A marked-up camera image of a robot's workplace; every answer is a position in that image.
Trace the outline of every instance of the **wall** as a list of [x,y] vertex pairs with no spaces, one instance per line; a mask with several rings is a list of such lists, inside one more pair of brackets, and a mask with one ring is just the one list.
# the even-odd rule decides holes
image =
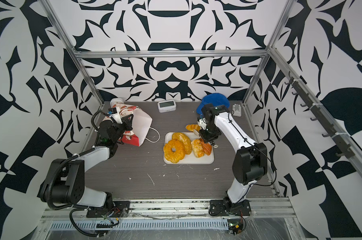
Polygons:
[[98,109],[35,0],[0,0],[0,238],[31,233],[51,161],[80,151]]
[[[265,49],[285,3],[286,0],[51,1],[72,44],[80,51]],[[259,58],[87,61],[84,64],[106,101],[116,96],[128,101],[193,101],[215,92],[242,100]]]
[[[362,1],[298,0],[277,50],[362,148]],[[248,107],[308,239],[362,237],[362,179],[270,60]]]

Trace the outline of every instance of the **white tray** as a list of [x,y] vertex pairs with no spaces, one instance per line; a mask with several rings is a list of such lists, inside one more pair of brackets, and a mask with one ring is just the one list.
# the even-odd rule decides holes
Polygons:
[[[172,140],[172,135],[174,132],[168,132],[165,136],[165,144],[168,143],[170,140]],[[183,132],[186,136],[188,136],[190,138],[191,141],[193,141],[194,139],[198,139],[199,137],[197,137],[194,132]],[[214,153],[213,153],[213,149],[212,149],[212,153],[207,156],[206,154],[202,157],[196,158],[194,156],[194,153],[192,151],[191,154],[189,155],[185,155],[185,157],[180,160],[178,163],[172,163],[171,161],[166,160],[165,158],[165,154],[164,154],[164,162],[166,162],[167,164],[211,164],[214,161]]]

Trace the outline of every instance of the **white digital clock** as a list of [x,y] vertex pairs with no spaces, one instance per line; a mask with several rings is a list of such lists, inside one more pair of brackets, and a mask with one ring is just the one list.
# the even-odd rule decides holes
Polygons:
[[160,113],[174,111],[176,109],[176,101],[166,100],[157,103],[158,111]]

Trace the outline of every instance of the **blue cap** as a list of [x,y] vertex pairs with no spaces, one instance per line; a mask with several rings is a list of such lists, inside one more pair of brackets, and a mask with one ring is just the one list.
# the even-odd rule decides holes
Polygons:
[[201,101],[202,103],[197,107],[197,113],[200,115],[202,115],[201,109],[205,104],[211,103],[214,106],[225,105],[225,107],[227,108],[230,107],[229,100],[225,97],[225,95],[221,93],[211,93],[203,97]]

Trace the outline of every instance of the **wood grain surface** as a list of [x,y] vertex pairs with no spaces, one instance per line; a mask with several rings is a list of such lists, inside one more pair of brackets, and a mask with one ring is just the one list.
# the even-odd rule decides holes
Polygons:
[[[165,164],[163,146],[168,132],[186,132],[185,126],[197,123],[195,112],[198,102],[177,103],[172,112],[159,113],[157,103],[127,102],[137,105],[148,113],[161,138],[156,143],[145,141],[140,147],[129,144],[119,145],[115,156],[99,163],[85,174],[85,185],[95,190],[111,192],[114,198],[214,198],[224,197],[234,176],[231,170],[235,151],[227,138],[222,135],[215,143],[212,164]],[[110,107],[106,102],[104,112]],[[250,128],[242,113],[234,117],[240,127],[250,136]],[[91,137],[88,148],[95,140]],[[147,138],[155,141],[158,135],[149,130]],[[264,176],[259,184],[268,184]],[[248,197],[271,197],[270,187],[254,185]]]

